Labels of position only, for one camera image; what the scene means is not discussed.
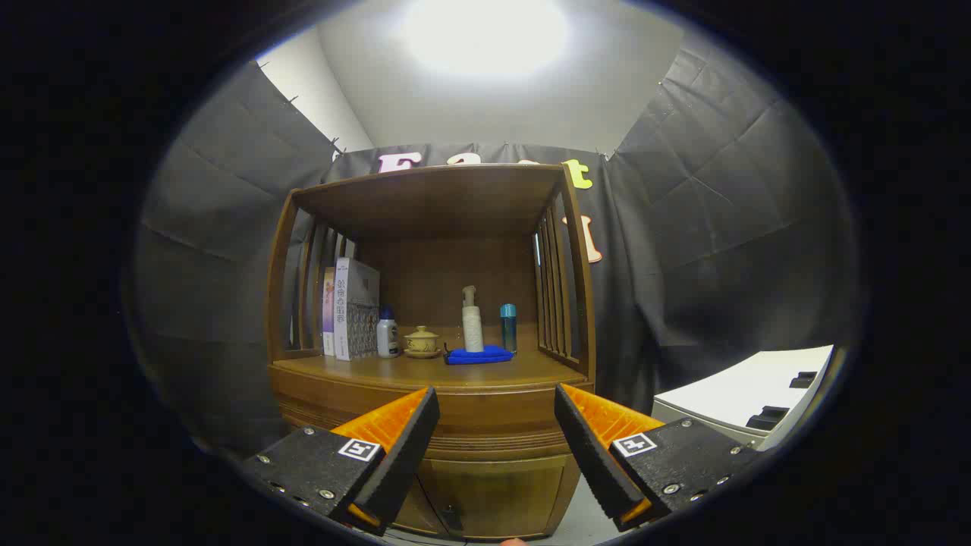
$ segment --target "saucer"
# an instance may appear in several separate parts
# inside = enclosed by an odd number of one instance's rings
[[[405,350],[405,356],[411,358],[435,358],[442,354],[441,349],[436,349],[435,351],[408,351]]]

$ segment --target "black curtain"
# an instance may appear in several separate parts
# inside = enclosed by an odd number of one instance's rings
[[[151,182],[131,271],[134,337],[159,395],[204,447],[247,456],[286,432],[266,371],[270,244],[287,193],[319,184],[333,151],[249,63],[195,113]],[[292,249],[309,227],[300,223]]]
[[[331,165],[333,151],[251,63],[196,113],[151,184],[134,260],[146,372],[193,433],[219,447],[248,455],[285,430],[262,320],[286,193],[377,173],[384,154],[588,167],[592,186],[577,196],[603,256],[590,265],[597,393],[639,411],[651,412],[655,393],[757,351],[852,332],[855,245],[836,170],[769,84],[696,34],[609,160],[468,143],[353,152]],[[298,216],[292,250],[307,220]],[[285,301],[294,286],[288,279]]]
[[[839,175],[737,58],[688,31],[607,170],[658,392],[758,351],[849,341],[860,291]]]

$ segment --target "ceiling light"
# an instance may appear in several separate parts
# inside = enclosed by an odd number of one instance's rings
[[[529,74],[566,44],[566,18],[552,0],[418,0],[403,29],[426,67],[486,78]]]

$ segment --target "book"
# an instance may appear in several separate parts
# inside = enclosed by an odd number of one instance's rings
[[[378,294],[381,275],[341,257],[334,272],[334,352],[339,360],[378,353]]]
[[[334,353],[334,269],[323,269],[323,353],[332,357]]]

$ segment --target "blue towel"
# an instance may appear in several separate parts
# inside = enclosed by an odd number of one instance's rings
[[[512,360],[513,354],[498,345],[485,345],[480,353],[469,353],[455,349],[449,353],[449,364],[481,364],[486,362],[505,362]]]

